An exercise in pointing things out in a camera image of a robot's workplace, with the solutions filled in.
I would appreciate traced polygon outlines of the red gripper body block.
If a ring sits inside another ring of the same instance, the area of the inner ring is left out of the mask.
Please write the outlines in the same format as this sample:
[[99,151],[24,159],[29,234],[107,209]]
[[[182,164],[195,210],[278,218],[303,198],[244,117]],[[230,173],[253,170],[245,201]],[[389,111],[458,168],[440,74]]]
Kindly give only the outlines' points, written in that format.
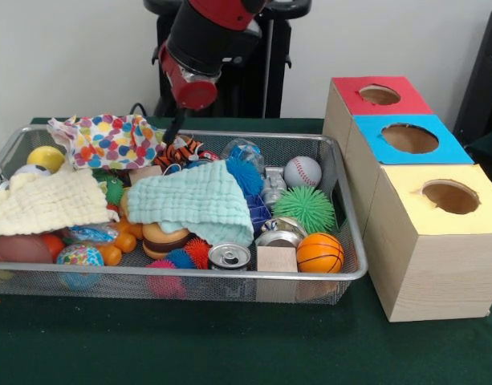
[[162,44],[158,59],[178,107],[200,111],[216,100],[217,75],[203,75],[179,64],[169,52],[167,43]]

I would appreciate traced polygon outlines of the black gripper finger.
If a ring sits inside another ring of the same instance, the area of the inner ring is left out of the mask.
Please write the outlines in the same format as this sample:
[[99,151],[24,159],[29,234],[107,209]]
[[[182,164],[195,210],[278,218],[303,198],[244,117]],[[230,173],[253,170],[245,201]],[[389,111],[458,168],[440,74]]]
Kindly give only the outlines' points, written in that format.
[[172,144],[185,121],[185,108],[179,107],[176,114],[164,133],[164,143]]

